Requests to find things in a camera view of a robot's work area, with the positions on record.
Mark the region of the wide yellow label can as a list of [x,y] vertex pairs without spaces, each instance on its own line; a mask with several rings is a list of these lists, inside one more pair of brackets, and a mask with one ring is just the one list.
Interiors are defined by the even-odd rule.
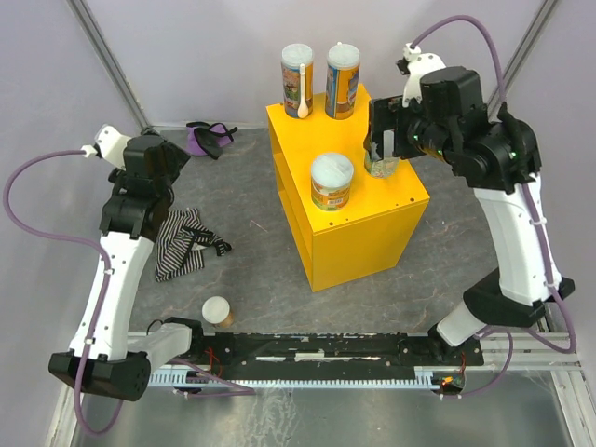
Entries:
[[349,201],[354,166],[344,155],[325,153],[311,165],[311,198],[325,211],[342,209]]

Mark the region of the yellow cabinet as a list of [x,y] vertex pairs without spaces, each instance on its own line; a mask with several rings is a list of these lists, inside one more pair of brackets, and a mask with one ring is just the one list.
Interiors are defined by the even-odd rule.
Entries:
[[[322,93],[304,120],[288,116],[280,103],[266,108],[278,195],[312,291],[394,267],[429,201],[409,162],[400,161],[384,179],[365,169],[370,98],[359,86],[355,111],[345,120],[326,115]],[[336,211],[321,210],[311,198],[312,162],[329,152],[355,168],[349,200]]]

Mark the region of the tall porridge can with spoon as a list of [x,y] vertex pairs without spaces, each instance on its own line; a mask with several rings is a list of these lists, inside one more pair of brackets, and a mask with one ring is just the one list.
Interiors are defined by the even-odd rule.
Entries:
[[287,115],[304,119],[312,112],[313,71],[314,51],[310,46],[293,43],[282,49],[283,105]]

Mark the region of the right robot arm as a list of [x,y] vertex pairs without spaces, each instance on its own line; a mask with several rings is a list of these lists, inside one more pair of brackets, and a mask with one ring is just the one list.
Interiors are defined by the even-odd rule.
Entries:
[[505,103],[489,119],[473,70],[398,66],[404,92],[369,102],[365,150],[380,156],[390,148],[399,159],[428,155],[449,165],[479,201],[498,263],[430,335],[456,347],[487,326],[528,331],[548,302],[562,305],[575,290],[550,249],[535,133]]

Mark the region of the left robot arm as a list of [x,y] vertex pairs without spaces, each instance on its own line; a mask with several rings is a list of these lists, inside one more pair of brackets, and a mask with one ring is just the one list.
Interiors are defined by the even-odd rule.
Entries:
[[82,392],[136,401],[151,374],[172,359],[197,353],[199,321],[168,318],[155,332],[129,339],[142,271],[173,204],[173,183],[189,156],[152,129],[129,137],[104,125],[93,145],[114,166],[102,207],[99,260],[84,316],[66,351],[51,355],[49,372]]

